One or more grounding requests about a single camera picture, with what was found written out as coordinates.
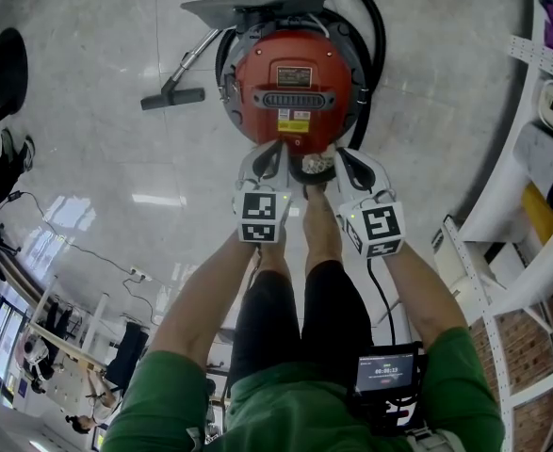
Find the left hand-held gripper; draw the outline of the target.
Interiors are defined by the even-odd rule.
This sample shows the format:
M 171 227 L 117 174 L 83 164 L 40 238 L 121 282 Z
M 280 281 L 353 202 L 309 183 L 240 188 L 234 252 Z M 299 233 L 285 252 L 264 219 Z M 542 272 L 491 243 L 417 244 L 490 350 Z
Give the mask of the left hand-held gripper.
M 251 150 L 242 160 L 237 188 L 250 182 L 275 189 L 288 188 L 289 152 L 286 144 L 272 140 Z M 237 232 L 241 242 L 278 242 L 292 203 L 292 192 L 238 190 L 234 196 Z

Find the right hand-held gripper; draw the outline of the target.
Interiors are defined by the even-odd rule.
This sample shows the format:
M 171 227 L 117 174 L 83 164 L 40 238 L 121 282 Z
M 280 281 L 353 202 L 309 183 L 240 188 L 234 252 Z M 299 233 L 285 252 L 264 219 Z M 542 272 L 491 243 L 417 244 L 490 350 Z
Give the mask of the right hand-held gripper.
M 406 237 L 400 202 L 376 203 L 373 196 L 391 188 L 385 168 L 376 159 L 353 150 L 338 148 L 335 153 L 338 189 L 344 202 L 338 212 L 342 230 L 362 257 L 396 254 Z

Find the person's right forearm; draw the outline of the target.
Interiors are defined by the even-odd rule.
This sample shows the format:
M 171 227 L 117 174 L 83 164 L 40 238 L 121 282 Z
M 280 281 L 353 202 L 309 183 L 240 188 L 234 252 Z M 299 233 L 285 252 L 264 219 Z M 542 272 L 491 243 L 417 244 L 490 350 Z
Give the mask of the person's right forearm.
M 456 299 L 439 275 L 404 243 L 384 262 L 412 325 L 425 348 L 431 347 L 444 332 L 468 325 Z

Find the person's left forearm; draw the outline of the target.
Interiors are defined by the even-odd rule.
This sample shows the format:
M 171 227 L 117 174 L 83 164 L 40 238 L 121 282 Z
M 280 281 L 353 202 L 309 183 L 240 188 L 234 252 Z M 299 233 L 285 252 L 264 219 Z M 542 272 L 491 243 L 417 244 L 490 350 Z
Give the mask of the person's left forearm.
M 239 292 L 255 245 L 237 233 L 191 275 L 158 327 L 149 350 L 186 357 L 206 367 L 210 348 Z

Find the person's right shoe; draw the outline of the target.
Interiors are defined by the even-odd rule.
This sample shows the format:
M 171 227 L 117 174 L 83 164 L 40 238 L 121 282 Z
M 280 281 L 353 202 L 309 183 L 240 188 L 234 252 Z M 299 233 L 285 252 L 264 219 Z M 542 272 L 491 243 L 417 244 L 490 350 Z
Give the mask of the person's right shoe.
M 334 154 L 307 154 L 301 159 L 301 176 L 306 180 L 332 180 L 335 176 Z

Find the person's right leg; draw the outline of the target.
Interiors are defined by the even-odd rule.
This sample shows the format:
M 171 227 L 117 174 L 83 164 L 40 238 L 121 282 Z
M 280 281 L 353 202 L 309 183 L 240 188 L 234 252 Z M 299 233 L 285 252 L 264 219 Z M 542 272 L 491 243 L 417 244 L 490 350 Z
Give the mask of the person's right leg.
M 322 186 L 304 188 L 307 205 L 303 231 L 308 246 L 305 275 L 318 265 L 336 261 L 342 263 L 342 239 L 332 206 Z

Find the person's leg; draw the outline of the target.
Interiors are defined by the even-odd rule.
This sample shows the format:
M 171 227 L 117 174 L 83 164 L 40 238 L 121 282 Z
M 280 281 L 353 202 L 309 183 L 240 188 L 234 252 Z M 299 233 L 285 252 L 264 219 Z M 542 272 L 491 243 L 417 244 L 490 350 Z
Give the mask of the person's leg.
M 342 263 L 342 239 L 332 206 L 322 186 L 304 188 L 307 205 L 303 231 L 308 246 L 305 275 L 318 265 L 336 261 Z
M 288 280 L 291 280 L 289 267 L 285 260 L 286 238 L 282 234 L 277 243 L 263 243 L 260 245 L 258 258 L 258 271 L 273 271 Z

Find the person's left leg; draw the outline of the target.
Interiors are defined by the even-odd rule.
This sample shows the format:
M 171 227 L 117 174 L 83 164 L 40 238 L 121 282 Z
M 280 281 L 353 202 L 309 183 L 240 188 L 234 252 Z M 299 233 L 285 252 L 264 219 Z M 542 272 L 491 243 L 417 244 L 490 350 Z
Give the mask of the person's left leg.
M 289 267 L 285 260 L 286 238 L 282 234 L 277 243 L 263 243 L 260 245 L 258 258 L 258 271 L 273 271 L 288 280 L 291 280 Z

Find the metal wand with black nozzle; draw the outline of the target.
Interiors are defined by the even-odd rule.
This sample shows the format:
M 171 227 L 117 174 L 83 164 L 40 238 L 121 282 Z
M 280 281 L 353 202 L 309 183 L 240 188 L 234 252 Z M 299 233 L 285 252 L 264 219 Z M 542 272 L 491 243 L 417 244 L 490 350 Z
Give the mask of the metal wand with black nozzle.
M 178 68 L 166 80 L 160 92 L 156 95 L 144 97 L 140 101 L 141 109 L 147 111 L 169 106 L 202 102 L 205 98 L 205 91 L 203 88 L 178 89 L 177 85 L 199 56 L 220 34 L 221 31 L 218 29 L 210 30 L 192 49 L 187 51 L 183 55 Z

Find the white metal shelving unit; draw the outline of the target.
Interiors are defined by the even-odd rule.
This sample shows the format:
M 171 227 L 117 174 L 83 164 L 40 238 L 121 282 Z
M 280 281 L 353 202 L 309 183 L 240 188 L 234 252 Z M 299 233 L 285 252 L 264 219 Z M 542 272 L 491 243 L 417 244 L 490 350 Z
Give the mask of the white metal shelving unit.
M 463 255 L 473 290 L 458 302 L 500 408 L 502 452 L 553 450 L 553 235 L 542 245 L 529 222 L 521 198 L 532 181 L 512 152 L 529 122 L 553 136 L 538 112 L 542 85 L 553 80 L 553 50 L 544 43 L 547 15 L 539 0 L 527 3 L 527 29 L 503 43 L 505 55 L 524 73 L 507 136 L 468 217 L 462 223 L 451 218 L 457 249 L 475 244 L 492 273 L 484 278 L 492 301 L 487 304 Z

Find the black shorts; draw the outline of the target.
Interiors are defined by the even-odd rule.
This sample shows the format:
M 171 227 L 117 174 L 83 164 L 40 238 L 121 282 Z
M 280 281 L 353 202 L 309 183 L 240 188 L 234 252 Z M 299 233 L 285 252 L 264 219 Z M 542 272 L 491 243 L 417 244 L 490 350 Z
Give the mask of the black shorts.
M 295 363 L 345 388 L 361 354 L 373 346 L 366 306 L 343 265 L 330 260 L 306 278 L 303 325 L 290 280 L 258 273 L 238 314 L 230 377 L 237 383 L 277 365 Z

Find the grey flat board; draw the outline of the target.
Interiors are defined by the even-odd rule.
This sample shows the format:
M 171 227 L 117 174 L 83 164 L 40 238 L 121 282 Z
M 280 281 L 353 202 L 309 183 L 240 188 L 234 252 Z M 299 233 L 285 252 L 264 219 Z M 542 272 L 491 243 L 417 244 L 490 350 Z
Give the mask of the grey flat board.
M 253 15 L 270 18 L 320 12 L 326 0 L 196 0 L 180 8 L 199 17 L 211 29 L 245 24 Z

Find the yellow bucket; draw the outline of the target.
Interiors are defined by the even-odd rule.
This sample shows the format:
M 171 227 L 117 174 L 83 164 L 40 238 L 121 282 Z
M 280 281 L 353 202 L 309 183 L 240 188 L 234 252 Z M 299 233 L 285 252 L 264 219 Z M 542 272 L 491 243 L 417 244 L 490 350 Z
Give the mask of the yellow bucket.
M 553 209 L 534 183 L 525 187 L 521 202 L 540 243 L 545 245 L 553 235 Z

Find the wrist-mounted screen device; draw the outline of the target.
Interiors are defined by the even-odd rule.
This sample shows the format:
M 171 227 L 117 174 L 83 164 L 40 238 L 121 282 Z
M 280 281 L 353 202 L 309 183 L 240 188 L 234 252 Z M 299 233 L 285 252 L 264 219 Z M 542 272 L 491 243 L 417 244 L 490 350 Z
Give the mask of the wrist-mounted screen device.
M 348 389 L 352 415 L 375 435 L 396 436 L 413 420 L 427 357 L 423 344 L 371 347 L 358 358 L 355 382 Z

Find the green shirt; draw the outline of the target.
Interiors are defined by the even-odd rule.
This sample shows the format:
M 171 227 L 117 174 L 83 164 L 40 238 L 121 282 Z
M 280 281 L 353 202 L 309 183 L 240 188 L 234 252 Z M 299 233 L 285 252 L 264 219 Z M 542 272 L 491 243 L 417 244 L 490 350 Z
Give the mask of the green shirt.
M 451 329 L 428 349 L 419 405 L 432 431 L 453 433 L 465 452 L 500 452 L 505 428 L 468 330 Z M 138 365 L 102 452 L 413 452 L 404 436 L 372 434 L 346 391 L 307 365 L 287 363 L 232 389 L 227 430 L 206 444 L 202 369 L 157 351 Z

